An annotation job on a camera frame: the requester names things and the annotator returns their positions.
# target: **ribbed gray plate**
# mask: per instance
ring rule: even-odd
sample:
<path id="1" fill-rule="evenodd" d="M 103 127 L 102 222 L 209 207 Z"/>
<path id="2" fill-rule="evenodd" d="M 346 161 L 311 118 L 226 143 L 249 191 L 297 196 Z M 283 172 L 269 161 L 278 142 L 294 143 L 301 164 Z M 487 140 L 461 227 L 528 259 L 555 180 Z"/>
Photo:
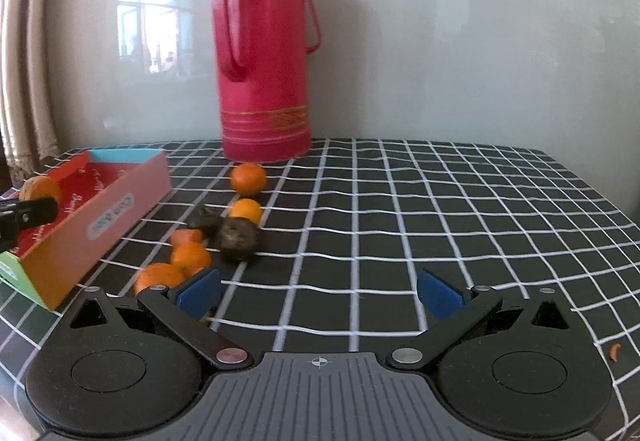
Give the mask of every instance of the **ribbed gray plate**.
<path id="1" fill-rule="evenodd" d="M 453 418 L 417 374 L 372 353 L 267 353 L 249 371 L 221 374 L 200 401 L 140 441 L 490 441 Z M 583 434 L 579 441 L 596 441 Z M 62 441 L 56 434 L 46 441 Z"/>

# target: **orange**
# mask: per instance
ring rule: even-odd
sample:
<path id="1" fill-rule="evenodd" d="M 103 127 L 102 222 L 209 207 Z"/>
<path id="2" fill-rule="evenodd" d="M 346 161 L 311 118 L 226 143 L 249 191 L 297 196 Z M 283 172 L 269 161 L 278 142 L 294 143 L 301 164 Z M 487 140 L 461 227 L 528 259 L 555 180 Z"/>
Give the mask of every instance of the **orange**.
<path id="1" fill-rule="evenodd" d="M 257 196 L 267 186 L 267 174 L 255 163 L 242 163 L 231 171 L 231 188 L 242 197 Z"/>
<path id="2" fill-rule="evenodd" d="M 262 217 L 262 208 L 260 203 L 253 199 L 238 199 L 231 208 L 229 208 L 229 217 L 244 217 L 249 219 L 254 225 L 260 225 L 260 218 Z"/>
<path id="3" fill-rule="evenodd" d="M 190 228 L 181 228 L 175 230 L 171 234 L 169 242 L 173 247 L 180 246 L 182 243 L 201 243 L 204 239 L 202 230 L 191 230 Z"/>
<path id="4" fill-rule="evenodd" d="M 62 201 L 62 190 L 56 180 L 49 176 L 31 177 L 24 182 L 18 198 L 20 201 L 33 201 L 44 197 L 52 197 L 58 205 Z"/>
<path id="5" fill-rule="evenodd" d="M 136 294 L 146 287 L 154 284 L 164 284 L 168 287 L 175 287 L 184 282 L 184 275 L 178 267 L 163 262 L 149 264 L 138 272 L 138 278 L 134 285 Z"/>
<path id="6" fill-rule="evenodd" d="M 207 248 L 200 243 L 182 243 L 174 247 L 171 253 L 171 263 L 180 268 L 183 273 L 192 273 L 201 267 L 211 265 L 211 255 Z"/>

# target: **metal screw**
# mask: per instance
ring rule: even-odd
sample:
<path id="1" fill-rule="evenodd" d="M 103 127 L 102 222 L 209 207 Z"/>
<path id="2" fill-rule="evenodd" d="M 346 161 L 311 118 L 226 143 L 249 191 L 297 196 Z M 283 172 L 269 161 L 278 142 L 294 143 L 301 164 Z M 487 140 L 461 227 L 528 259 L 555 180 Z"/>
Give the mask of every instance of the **metal screw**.
<path id="1" fill-rule="evenodd" d="M 244 349 L 238 349 L 236 347 L 221 349 L 216 354 L 216 358 L 222 363 L 242 363 L 248 357 L 249 354 Z"/>
<path id="2" fill-rule="evenodd" d="M 398 363 L 418 363 L 422 360 L 422 353 L 412 347 L 403 347 L 391 353 L 391 357 Z"/>

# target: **open cardboard box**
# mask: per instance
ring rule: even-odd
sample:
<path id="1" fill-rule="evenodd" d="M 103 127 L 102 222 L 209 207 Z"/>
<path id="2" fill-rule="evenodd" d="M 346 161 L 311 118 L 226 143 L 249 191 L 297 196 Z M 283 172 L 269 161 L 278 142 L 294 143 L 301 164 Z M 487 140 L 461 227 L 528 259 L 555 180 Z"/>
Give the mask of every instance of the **open cardboard box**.
<path id="1" fill-rule="evenodd" d="M 47 176 L 62 189 L 58 217 L 0 253 L 0 278 L 54 310 L 172 187 L 164 151 L 151 148 L 87 150 Z"/>

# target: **blue gripper pad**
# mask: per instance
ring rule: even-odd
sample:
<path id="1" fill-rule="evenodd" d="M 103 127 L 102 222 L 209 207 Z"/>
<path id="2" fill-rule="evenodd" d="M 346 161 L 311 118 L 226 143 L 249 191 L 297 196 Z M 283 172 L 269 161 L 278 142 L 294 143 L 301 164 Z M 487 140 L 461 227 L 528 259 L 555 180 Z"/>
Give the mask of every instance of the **blue gripper pad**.
<path id="1" fill-rule="evenodd" d="M 219 304 L 223 293 L 220 272 L 207 268 L 175 287 L 170 299 L 187 315 L 198 320 Z"/>
<path id="2" fill-rule="evenodd" d="M 417 273 L 418 299 L 438 320 L 465 305 L 464 297 L 442 279 L 422 269 Z"/>

